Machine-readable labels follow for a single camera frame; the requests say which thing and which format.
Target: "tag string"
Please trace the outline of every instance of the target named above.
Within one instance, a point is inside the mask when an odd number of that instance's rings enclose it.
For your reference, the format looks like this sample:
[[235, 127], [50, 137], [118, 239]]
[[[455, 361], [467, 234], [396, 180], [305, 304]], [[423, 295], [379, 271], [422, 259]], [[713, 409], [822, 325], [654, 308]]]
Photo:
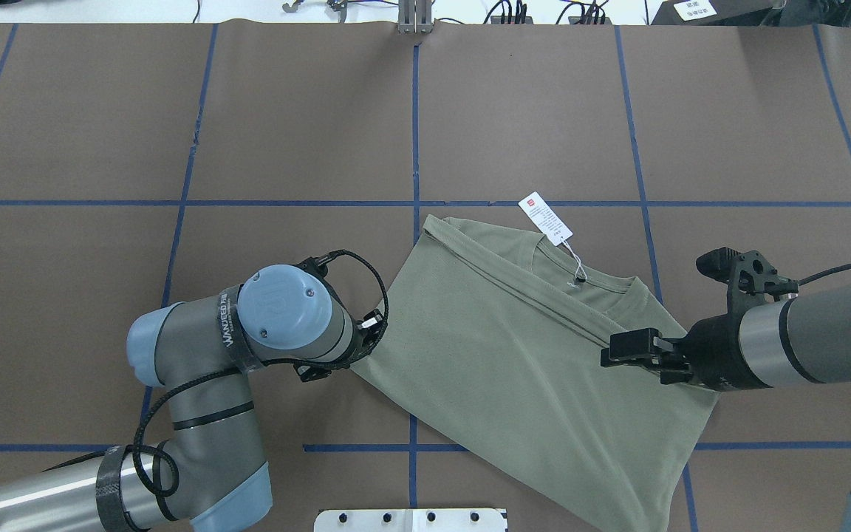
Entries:
[[580, 279], [582, 282], [587, 282], [587, 279], [589, 277], [587, 276], [587, 271], [584, 270], [584, 263], [580, 260], [580, 256], [577, 255], [577, 253], [573, 251], [572, 247], [570, 247], [570, 241], [569, 240], [564, 240], [564, 247], [566, 249], [570, 250], [570, 255], [572, 255], [573, 258], [577, 260], [577, 271], [573, 273], [574, 282], [577, 282], [577, 279]]

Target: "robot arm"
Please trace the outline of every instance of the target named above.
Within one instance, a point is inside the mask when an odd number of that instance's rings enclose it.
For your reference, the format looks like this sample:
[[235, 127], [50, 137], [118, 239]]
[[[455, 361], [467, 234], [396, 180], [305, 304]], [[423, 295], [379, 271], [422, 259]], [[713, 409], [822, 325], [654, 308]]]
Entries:
[[[302, 381], [348, 367], [386, 327], [375, 310], [354, 320], [324, 280], [327, 262], [274, 265], [218, 296], [139, 317], [127, 340], [140, 381], [168, 388], [134, 445], [0, 487], [0, 531], [145, 530], [190, 519], [196, 532], [239, 531], [271, 506], [264, 447], [247, 373], [295, 364]], [[175, 437], [143, 445], [149, 418], [168, 400]]]
[[[651, 329], [615, 334], [601, 366], [641, 366], [662, 384], [719, 391], [851, 381], [851, 287], [796, 297], [803, 283], [778, 276], [756, 251], [722, 248], [696, 266], [728, 285], [727, 313], [700, 320], [683, 338]], [[851, 494], [842, 530], [851, 532]]]

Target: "white price tag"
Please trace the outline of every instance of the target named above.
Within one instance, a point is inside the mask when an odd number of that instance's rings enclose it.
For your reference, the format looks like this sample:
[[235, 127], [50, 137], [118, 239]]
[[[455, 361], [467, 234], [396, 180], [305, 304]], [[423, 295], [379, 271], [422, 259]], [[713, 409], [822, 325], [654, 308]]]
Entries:
[[547, 235], [551, 245], [559, 246], [573, 236], [573, 231], [570, 231], [570, 227], [567, 227], [558, 218], [557, 214], [550, 208], [550, 205], [547, 205], [547, 202], [537, 192], [527, 196], [527, 198], [521, 199], [518, 205], [524, 210], [527, 218], [530, 218], [530, 221], [534, 222], [534, 225], [541, 230], [541, 233]]
[[684, 21], [703, 19], [718, 14], [709, 0], [688, 0], [688, 2], [675, 4], [673, 7]]

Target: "white mounting plate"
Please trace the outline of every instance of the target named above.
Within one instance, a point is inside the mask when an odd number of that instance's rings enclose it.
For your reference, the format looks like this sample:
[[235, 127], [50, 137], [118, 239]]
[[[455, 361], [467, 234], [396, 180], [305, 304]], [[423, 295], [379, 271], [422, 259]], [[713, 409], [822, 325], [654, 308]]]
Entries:
[[[477, 521], [472, 521], [472, 514]], [[314, 532], [507, 532], [507, 511], [499, 508], [402, 508], [322, 511]]]

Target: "green t-shirt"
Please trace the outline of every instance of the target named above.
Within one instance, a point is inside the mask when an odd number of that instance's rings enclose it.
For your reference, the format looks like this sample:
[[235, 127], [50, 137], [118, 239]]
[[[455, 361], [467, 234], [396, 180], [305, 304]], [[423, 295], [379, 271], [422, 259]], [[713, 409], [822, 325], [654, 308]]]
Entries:
[[636, 277], [587, 268], [534, 233], [429, 216], [352, 368], [400, 406], [605, 532], [663, 532], [718, 394], [600, 367], [624, 330], [682, 327]]

